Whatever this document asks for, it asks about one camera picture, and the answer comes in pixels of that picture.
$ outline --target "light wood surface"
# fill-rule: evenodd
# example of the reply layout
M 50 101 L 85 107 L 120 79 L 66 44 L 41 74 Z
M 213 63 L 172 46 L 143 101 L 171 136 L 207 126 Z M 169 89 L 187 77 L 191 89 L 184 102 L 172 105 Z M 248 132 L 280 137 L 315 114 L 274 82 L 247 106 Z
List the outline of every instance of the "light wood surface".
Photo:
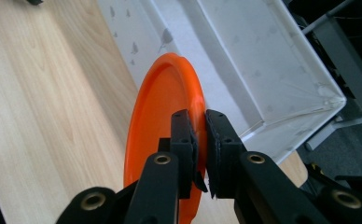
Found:
M 54 223 L 83 189 L 122 189 L 137 94 L 96 2 L 0 0 L 0 207 L 8 223 Z M 298 185 L 298 154 L 282 166 Z M 233 223 L 202 198 L 195 223 Z

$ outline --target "wooden table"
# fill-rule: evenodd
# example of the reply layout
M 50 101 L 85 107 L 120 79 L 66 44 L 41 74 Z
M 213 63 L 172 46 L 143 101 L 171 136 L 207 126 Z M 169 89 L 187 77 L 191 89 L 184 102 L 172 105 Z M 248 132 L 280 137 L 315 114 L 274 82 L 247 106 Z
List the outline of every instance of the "wooden table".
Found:
M 96 2 L 0 1 L 0 207 L 8 223 L 54 223 L 83 189 L 122 189 L 137 94 Z M 294 153 L 281 166 L 300 185 Z M 196 223 L 236 222 L 202 197 Z

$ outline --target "floor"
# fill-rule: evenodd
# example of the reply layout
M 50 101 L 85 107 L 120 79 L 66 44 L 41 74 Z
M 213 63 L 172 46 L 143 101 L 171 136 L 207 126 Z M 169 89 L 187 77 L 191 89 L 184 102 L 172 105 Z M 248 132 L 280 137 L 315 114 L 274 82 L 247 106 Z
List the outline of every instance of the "floor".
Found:
M 362 111 L 354 99 L 348 99 L 340 115 L 352 119 Z M 336 175 L 362 176 L 362 124 L 337 130 L 314 151 L 301 146 L 298 153 L 303 162 L 316 163 L 332 179 Z

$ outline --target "white plastic tray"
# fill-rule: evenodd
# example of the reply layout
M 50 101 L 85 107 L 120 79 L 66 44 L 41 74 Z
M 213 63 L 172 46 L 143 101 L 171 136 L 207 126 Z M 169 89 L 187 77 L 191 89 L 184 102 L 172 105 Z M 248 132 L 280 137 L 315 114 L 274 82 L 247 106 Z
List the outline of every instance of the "white plastic tray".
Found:
M 186 57 L 207 107 L 276 162 L 345 104 L 281 0 L 98 2 L 137 87 L 161 54 Z

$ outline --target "orange frisbee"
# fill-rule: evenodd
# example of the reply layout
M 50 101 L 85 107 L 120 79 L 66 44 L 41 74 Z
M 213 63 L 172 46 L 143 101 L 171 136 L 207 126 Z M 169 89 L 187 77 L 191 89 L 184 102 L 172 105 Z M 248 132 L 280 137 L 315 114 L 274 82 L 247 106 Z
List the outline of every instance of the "orange frisbee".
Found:
M 126 146 L 124 187 L 140 178 L 146 158 L 158 151 L 159 139 L 171 135 L 171 115 L 187 109 L 198 138 L 198 169 L 206 160 L 205 103 L 201 84 L 187 59 L 174 53 L 160 56 L 151 66 L 137 96 Z M 179 222 L 196 216 L 202 192 L 193 185 L 190 199 L 180 200 Z

